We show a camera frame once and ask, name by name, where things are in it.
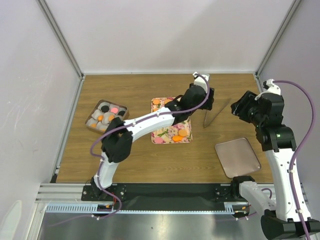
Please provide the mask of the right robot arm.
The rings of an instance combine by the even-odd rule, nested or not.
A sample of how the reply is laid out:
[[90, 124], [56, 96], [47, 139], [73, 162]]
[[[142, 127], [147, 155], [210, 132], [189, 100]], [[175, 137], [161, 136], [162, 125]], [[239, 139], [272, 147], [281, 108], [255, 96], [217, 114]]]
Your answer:
[[276, 200], [267, 197], [252, 177], [244, 176], [230, 188], [236, 201], [247, 200], [260, 216], [268, 240], [305, 238], [319, 233], [320, 222], [312, 219], [303, 196], [295, 164], [299, 147], [293, 130], [283, 124], [285, 102], [280, 93], [259, 95], [247, 91], [232, 105], [232, 113], [253, 124], [256, 138], [271, 168]]

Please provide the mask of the pink tin lid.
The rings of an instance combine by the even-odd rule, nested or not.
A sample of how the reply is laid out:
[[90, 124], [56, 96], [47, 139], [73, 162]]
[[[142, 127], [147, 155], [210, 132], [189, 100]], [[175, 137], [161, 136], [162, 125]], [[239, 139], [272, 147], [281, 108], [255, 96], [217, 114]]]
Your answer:
[[248, 176], [262, 167], [253, 147], [245, 137], [218, 143], [214, 149], [229, 179]]

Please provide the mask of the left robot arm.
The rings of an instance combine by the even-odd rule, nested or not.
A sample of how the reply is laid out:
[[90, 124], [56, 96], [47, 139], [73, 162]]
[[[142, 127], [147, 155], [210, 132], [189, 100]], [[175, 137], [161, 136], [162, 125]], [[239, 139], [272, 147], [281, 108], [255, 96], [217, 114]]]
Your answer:
[[121, 120], [114, 118], [105, 133], [94, 144], [101, 142], [101, 154], [91, 155], [100, 158], [96, 174], [91, 178], [92, 194], [98, 200], [109, 197], [110, 186], [118, 167], [131, 153], [132, 144], [139, 138], [158, 129], [168, 128], [186, 121], [196, 110], [211, 110], [215, 89], [205, 90], [191, 83], [183, 95], [179, 95], [155, 112], [144, 116]]

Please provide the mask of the brown chip cookie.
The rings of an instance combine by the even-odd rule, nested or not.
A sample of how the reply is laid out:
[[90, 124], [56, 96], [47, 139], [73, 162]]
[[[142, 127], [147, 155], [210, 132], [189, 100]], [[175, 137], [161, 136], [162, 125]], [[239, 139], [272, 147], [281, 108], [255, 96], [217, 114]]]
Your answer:
[[114, 118], [115, 118], [114, 115], [110, 115], [110, 116], [108, 117], [108, 120], [111, 122]]

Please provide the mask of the pink oval cookie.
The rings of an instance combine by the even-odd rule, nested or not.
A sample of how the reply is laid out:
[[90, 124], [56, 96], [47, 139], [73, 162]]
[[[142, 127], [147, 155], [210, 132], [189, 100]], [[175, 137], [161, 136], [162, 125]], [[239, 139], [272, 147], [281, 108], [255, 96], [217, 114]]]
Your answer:
[[110, 112], [113, 114], [117, 114], [119, 112], [119, 109], [117, 107], [113, 107], [110, 109]]

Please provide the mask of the black sandwich cookie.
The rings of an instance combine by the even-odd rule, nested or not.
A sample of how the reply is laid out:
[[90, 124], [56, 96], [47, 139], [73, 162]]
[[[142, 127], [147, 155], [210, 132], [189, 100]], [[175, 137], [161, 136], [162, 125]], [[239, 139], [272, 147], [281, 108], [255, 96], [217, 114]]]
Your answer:
[[103, 105], [100, 109], [103, 113], [107, 113], [110, 110], [110, 107], [108, 105]]
[[124, 110], [122, 110], [122, 111], [120, 111], [120, 112], [118, 113], [118, 115], [121, 116], [121, 117], [123, 117], [124, 114], [125, 114], [125, 111], [124, 111]]

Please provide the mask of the metal tongs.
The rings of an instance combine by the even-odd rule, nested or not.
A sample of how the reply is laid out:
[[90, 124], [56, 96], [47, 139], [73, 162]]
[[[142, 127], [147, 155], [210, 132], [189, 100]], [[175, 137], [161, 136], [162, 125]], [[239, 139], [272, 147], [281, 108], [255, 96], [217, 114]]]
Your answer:
[[231, 102], [231, 98], [226, 99], [222, 104], [219, 104], [218, 106], [215, 106], [213, 109], [213, 112], [207, 110], [204, 115], [204, 120], [203, 120], [203, 128], [206, 129], [209, 127], [216, 117], [229, 105]]

